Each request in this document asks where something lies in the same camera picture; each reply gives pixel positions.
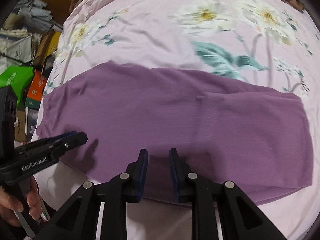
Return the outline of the person's left hand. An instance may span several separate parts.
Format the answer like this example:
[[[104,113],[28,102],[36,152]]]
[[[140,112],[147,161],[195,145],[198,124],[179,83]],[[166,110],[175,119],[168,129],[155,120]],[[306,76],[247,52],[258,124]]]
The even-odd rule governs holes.
[[[38,193],[37,183],[34,177],[30,178],[30,190],[27,194],[27,203],[29,206],[29,215],[34,220],[41,217],[41,197]],[[1,217],[12,226],[21,226],[14,212],[22,212],[23,204],[14,196],[7,193],[1,186]]]

